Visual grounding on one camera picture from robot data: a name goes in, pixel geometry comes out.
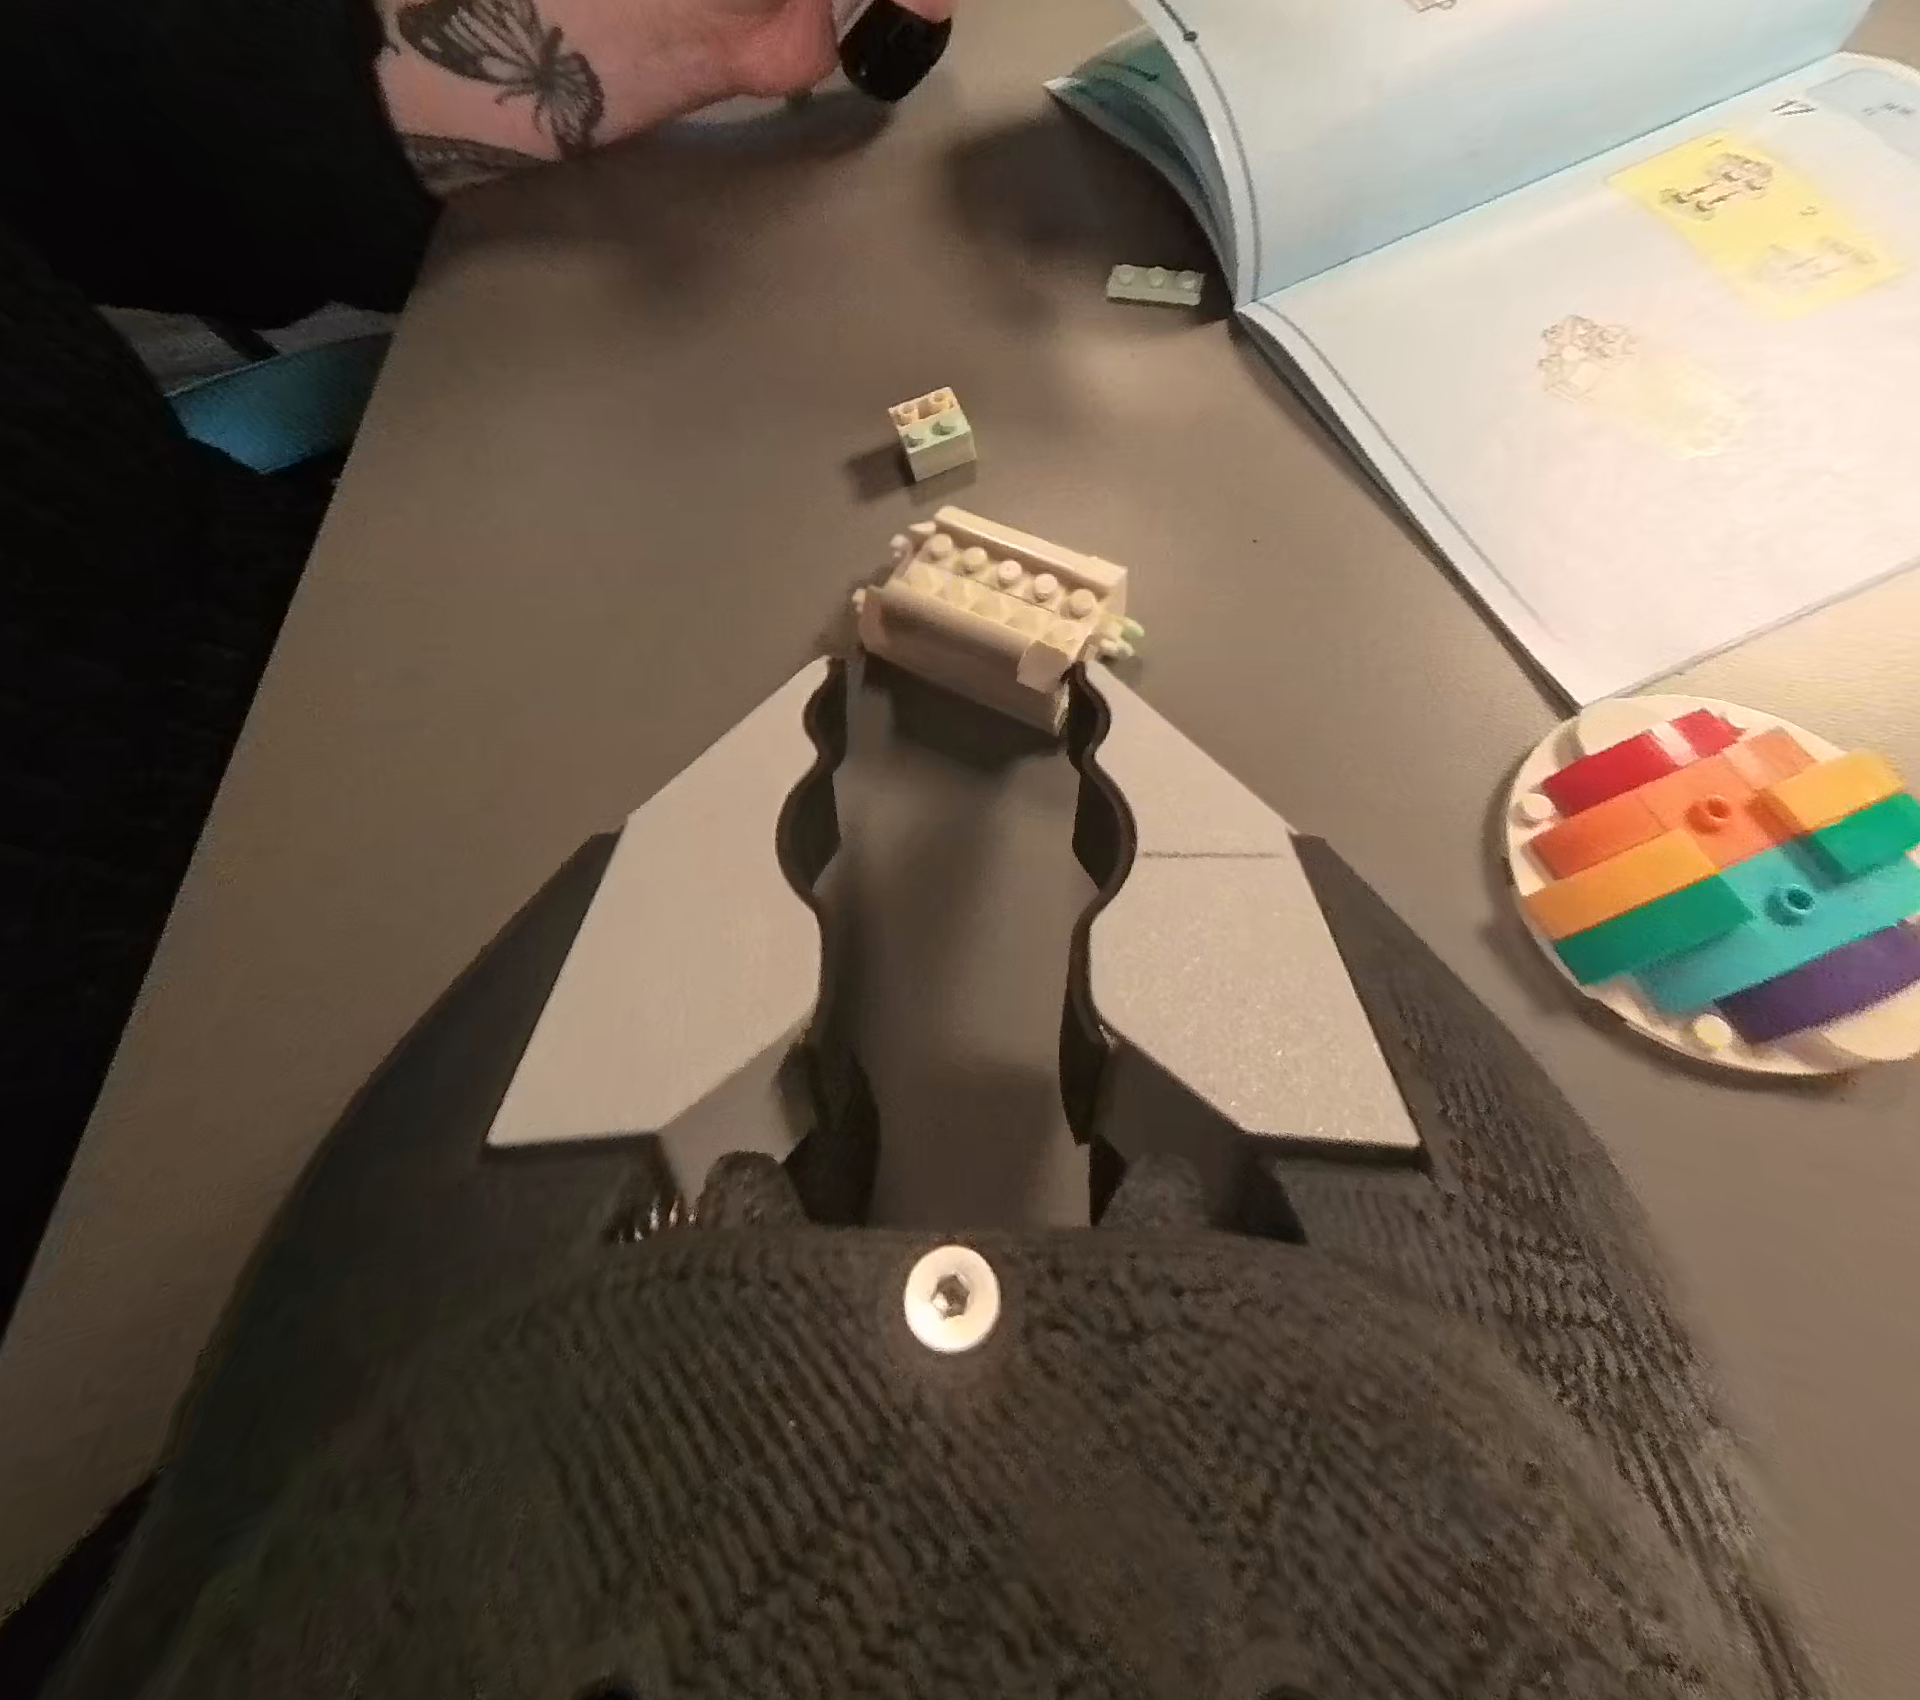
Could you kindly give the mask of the round rainbow lego plate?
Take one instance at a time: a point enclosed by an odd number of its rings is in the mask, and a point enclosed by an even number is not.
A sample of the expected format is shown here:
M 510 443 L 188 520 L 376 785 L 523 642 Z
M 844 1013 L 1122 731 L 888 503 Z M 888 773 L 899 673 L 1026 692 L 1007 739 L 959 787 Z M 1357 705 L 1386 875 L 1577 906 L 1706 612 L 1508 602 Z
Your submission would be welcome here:
M 1555 977 L 1670 1053 L 1754 1077 L 1917 1055 L 1916 775 L 1679 694 L 1596 702 L 1494 801 Z

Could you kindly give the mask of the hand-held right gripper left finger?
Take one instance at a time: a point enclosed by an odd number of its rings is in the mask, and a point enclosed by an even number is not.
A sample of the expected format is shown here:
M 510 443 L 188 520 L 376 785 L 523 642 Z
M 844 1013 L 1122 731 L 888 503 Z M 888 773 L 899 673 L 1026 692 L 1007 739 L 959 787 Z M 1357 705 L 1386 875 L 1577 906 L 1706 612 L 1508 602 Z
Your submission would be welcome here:
M 491 1150 L 793 1150 L 828 990 L 846 667 L 815 657 L 623 819 Z

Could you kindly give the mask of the teal chair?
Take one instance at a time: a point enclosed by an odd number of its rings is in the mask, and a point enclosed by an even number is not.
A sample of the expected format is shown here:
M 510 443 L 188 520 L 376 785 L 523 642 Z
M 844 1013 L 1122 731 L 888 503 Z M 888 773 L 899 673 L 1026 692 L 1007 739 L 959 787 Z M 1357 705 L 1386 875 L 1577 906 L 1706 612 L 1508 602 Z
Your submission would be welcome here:
M 181 431 L 253 473 L 286 473 L 353 443 L 394 329 L 391 315 L 344 306 L 277 328 L 126 317 Z

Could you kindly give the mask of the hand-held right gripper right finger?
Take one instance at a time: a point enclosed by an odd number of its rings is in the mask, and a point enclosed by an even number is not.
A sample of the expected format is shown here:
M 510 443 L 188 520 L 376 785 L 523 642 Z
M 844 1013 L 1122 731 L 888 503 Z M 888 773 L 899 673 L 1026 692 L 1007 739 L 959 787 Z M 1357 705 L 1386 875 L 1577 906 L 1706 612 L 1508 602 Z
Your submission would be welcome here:
M 1100 664 L 1073 670 L 1067 1132 L 1117 1156 L 1411 1160 L 1422 1141 L 1301 838 Z

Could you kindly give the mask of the white lego assembly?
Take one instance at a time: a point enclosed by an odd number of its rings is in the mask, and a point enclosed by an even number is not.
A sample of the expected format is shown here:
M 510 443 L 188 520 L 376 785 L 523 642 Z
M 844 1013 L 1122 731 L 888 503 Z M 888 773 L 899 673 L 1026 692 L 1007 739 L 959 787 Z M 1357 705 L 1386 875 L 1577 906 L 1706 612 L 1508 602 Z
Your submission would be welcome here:
M 1122 564 L 957 505 L 891 536 L 849 607 L 870 657 L 1048 736 L 1065 726 L 1070 673 L 1143 637 Z

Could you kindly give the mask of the green and tan lego brick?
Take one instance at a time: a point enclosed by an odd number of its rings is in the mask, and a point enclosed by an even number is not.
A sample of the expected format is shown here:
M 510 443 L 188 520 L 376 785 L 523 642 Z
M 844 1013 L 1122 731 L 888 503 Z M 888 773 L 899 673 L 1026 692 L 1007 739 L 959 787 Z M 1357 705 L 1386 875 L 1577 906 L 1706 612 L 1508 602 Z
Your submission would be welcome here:
M 919 487 L 978 463 L 978 438 L 952 386 L 891 404 L 886 416 L 909 486 Z

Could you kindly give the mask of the person's black clothed torso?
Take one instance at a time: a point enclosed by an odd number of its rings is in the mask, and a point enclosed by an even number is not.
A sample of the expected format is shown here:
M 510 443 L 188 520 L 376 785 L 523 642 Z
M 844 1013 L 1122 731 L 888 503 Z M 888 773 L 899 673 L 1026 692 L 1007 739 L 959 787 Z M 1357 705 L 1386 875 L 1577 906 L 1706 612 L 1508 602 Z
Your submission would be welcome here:
M 1 244 L 1 1319 L 9 1321 L 331 498 L 194 439 Z

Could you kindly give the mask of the person's left forearm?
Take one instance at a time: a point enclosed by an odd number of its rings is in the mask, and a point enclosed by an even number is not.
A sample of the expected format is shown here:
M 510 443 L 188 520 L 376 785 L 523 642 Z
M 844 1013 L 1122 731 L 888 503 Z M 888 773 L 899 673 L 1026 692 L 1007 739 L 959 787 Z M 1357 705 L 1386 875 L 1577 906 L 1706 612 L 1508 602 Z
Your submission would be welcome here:
M 4 349 L 91 303 L 396 311 L 437 206 L 376 0 L 1 0 Z

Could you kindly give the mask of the open light blue instruction booklet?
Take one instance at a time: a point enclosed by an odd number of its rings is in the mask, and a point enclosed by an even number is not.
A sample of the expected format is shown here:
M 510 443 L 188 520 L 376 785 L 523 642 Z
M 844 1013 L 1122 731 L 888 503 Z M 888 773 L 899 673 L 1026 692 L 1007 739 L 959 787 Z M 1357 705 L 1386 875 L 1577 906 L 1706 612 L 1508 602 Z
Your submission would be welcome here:
M 1126 0 L 1052 96 L 1573 705 L 1916 568 L 1916 70 L 1873 0 Z

